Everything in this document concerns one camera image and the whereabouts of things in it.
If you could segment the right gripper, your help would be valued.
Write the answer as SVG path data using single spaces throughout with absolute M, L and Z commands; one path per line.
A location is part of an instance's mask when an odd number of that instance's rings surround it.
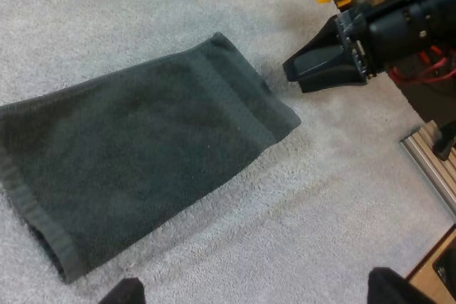
M 331 17 L 283 67 L 302 93 L 365 85 L 435 43 L 455 45 L 455 0 L 397 0 Z

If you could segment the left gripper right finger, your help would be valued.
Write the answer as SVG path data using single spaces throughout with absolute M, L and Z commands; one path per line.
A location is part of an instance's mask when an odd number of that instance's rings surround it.
M 375 267 L 368 275 L 367 304 L 433 304 L 431 298 L 391 268 Z

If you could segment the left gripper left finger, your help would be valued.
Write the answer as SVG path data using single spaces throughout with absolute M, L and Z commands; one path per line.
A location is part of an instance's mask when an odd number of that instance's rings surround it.
M 146 304 L 144 285 L 138 278 L 124 278 L 98 303 Z

